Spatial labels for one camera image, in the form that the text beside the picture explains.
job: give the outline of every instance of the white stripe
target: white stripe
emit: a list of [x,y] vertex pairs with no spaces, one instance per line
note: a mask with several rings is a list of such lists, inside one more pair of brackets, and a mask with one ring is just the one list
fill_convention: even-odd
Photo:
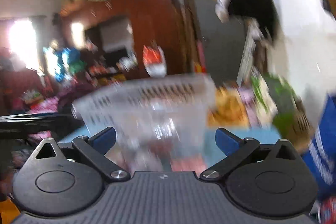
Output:
[[316,150],[315,146],[313,145],[312,141],[310,141],[310,143],[309,143],[309,152],[310,152],[310,154],[313,158],[313,161],[314,161],[318,171],[321,174],[322,179],[324,180],[324,182],[326,184],[331,185],[334,182],[333,176],[330,173],[330,171],[327,170],[324,165],[322,165],[321,159],[318,156],[317,150]]
[[326,152],[324,151],[322,139],[321,139],[320,127],[317,127],[315,131],[315,140],[316,140],[317,148],[320,152],[321,157],[327,162],[327,165],[330,171],[332,172],[334,170],[335,163],[334,161],[328,159],[328,156]]

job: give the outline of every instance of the gray door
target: gray door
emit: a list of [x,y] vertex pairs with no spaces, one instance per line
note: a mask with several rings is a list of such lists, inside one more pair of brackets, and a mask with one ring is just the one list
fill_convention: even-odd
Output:
[[194,5],[207,72],[216,85],[236,81],[246,38],[243,21],[233,18],[221,23],[215,13],[216,0],[194,0]]

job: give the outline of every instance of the brown wardrobe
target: brown wardrobe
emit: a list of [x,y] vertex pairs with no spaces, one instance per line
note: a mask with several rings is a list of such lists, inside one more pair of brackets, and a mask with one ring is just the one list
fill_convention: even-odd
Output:
[[72,23],[80,22],[86,30],[115,16],[127,16],[133,28],[134,50],[140,70],[144,70],[143,46],[151,46],[155,40],[165,54],[168,74],[185,72],[184,34],[178,0],[85,0],[76,9],[63,9],[60,13],[69,46],[74,46]]

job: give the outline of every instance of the gray ribbed panel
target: gray ribbed panel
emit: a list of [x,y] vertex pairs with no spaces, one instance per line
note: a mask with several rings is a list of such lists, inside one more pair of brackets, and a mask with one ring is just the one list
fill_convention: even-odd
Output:
[[313,224],[315,222],[304,215],[287,220],[267,220],[248,215],[233,206],[218,185],[201,182],[192,172],[136,172],[128,182],[111,184],[102,198],[82,213],[48,220],[21,215],[14,223]]

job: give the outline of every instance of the light blue tabletop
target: light blue tabletop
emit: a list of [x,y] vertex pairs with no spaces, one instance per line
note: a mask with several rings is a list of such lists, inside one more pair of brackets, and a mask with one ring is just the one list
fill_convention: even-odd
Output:
[[[227,127],[226,129],[241,139],[252,137],[257,139],[261,144],[274,144],[279,138],[281,138],[276,128]],[[202,156],[207,166],[212,166],[226,157],[226,155],[216,145],[216,130],[217,128],[208,128],[205,133]],[[66,136],[60,142],[71,142],[74,138],[81,135],[92,137],[86,126],[83,126]]]

